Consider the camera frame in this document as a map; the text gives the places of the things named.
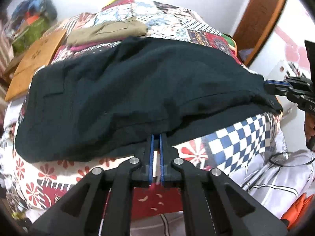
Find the person's right hand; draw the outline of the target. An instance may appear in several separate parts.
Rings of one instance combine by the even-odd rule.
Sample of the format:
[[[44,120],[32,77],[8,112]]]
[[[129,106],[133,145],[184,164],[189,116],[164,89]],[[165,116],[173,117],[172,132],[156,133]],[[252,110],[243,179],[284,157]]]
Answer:
[[[315,135],[315,120],[314,115],[305,113],[304,132],[307,142]]]

